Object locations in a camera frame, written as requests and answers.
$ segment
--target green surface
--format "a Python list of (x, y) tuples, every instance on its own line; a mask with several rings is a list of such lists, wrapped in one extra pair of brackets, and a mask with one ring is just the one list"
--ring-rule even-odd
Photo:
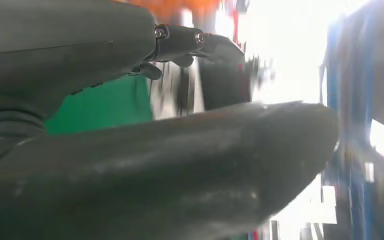
[(146, 78), (126, 76), (68, 96), (45, 123), (51, 135), (73, 134), (153, 119)]

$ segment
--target orange object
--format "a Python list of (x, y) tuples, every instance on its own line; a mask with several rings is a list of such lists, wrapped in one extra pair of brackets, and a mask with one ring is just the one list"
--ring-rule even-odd
[(116, 2), (128, 2), (144, 7), (159, 18), (169, 18), (178, 14), (183, 9), (189, 9), (192, 13), (204, 15), (207, 11), (216, 10), (222, 0), (115, 0)]

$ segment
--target blue metal frame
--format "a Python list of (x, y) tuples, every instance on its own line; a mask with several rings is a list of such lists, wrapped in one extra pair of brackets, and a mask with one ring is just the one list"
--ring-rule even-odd
[[(353, 240), (371, 240), (373, 235), (371, 196), (374, 186), (365, 180), (364, 153), (371, 148), (375, 7), (375, 3), (367, 5), (333, 26), (328, 35), (327, 103), (338, 111), (342, 124), (341, 143), (333, 160), (333, 172), (337, 176), (337, 186), (347, 186), (340, 189), (349, 190)], [(346, 37), (352, 39), (348, 46), (350, 59), (334, 57), (340, 40), (344, 39), (341, 35), (343, 26), (359, 21), (362, 24), (356, 24), (352, 31), (346, 33)], [(346, 67), (342, 65), (342, 69), (341, 61), (346, 61)]]

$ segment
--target red object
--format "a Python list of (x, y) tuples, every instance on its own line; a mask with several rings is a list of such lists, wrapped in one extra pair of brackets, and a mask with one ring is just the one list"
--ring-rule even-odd
[(259, 240), (259, 234), (257, 231), (252, 233), (252, 237), (254, 238), (253, 240)]

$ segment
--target metal screw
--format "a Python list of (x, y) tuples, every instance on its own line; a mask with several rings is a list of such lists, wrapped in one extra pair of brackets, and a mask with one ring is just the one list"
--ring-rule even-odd
[(203, 44), (205, 42), (204, 33), (203, 32), (196, 33), (195, 40), (198, 44)]
[(163, 29), (161, 29), (161, 28), (157, 28), (157, 29), (155, 29), (155, 37), (157, 39), (165, 38), (166, 37), (166, 32)]

